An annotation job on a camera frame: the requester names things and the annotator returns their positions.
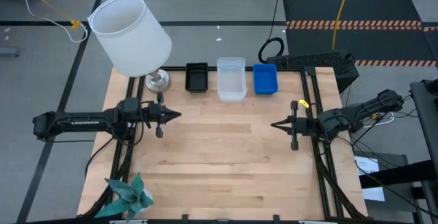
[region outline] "black tray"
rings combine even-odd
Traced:
[[[188,63],[185,70],[185,90],[205,92],[208,89],[207,63]]]

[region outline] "gray carpet floor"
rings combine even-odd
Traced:
[[[84,21],[95,0],[48,1]],[[159,21],[270,21],[275,5],[275,0],[145,1]],[[413,2],[423,21],[438,21],[436,0]],[[37,0],[31,0],[30,6],[39,16],[65,21]],[[23,0],[0,0],[0,11],[0,21],[37,21],[28,15]],[[282,0],[276,20],[285,20]],[[184,66],[188,62],[214,65],[221,56],[242,56],[250,66],[258,63],[258,50],[270,31],[268,26],[173,26],[164,29],[174,45],[166,62],[168,66]],[[284,27],[274,27],[272,35],[285,38]],[[73,36],[80,38],[81,32],[73,32]],[[56,110],[79,45],[71,43],[64,31],[54,26],[0,27],[0,47],[8,46],[19,47],[21,55],[19,58],[0,58],[0,202],[6,203],[1,204],[0,223],[17,220],[44,146],[32,135],[31,119],[48,110]],[[269,47],[265,54],[272,55],[276,50],[275,46]],[[91,35],[66,110],[100,110],[111,68],[96,37]],[[407,95],[410,82],[438,77],[435,67],[362,66],[358,69],[361,76],[352,86],[349,103],[375,97],[384,88]],[[413,103],[408,102],[404,111],[412,109]],[[94,136],[69,134],[58,139],[93,139]],[[428,158],[420,123],[415,118],[396,119],[384,127],[376,127],[362,142],[377,152],[406,154],[409,162]],[[53,146],[27,221],[75,216],[91,149],[92,143]],[[378,219],[411,221],[410,214],[406,213],[373,209],[369,212]]]

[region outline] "table lamp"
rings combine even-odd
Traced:
[[[153,92],[169,87],[159,69],[172,51],[172,41],[143,0],[107,0],[88,18],[114,68],[128,77],[146,76]]]

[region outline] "wooden table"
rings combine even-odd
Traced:
[[[247,72],[248,94],[241,103],[219,101],[216,72],[209,72],[209,90],[196,94],[185,91],[185,72],[170,75],[164,103],[183,115],[164,126],[161,139],[155,137],[155,129],[146,129],[134,148],[129,182],[140,172],[155,202],[138,218],[324,218],[311,139],[298,136],[300,149],[292,151],[291,137],[270,126],[290,114],[292,100],[304,99],[300,73],[278,72],[279,92],[260,97],[254,94],[253,73]],[[341,107],[333,70],[317,69],[317,77],[324,109]],[[113,71],[109,82],[105,109],[125,98],[128,78]],[[145,88],[145,100],[156,100],[156,95]],[[305,116],[305,109],[300,107],[298,115]],[[93,152],[109,137],[98,134]],[[107,186],[104,178],[110,175],[115,146],[113,142],[90,165],[78,214],[86,212]],[[331,147],[340,187],[367,214],[350,145],[335,140]],[[328,196],[335,215],[330,187]]]

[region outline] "orange and white striped tape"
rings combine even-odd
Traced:
[[[356,60],[356,66],[436,66],[435,60]]]
[[[336,21],[288,21],[288,29],[335,29]],[[422,29],[421,21],[338,21],[337,29]]]
[[[438,31],[438,27],[425,27],[424,28],[425,32],[429,32],[429,31]]]

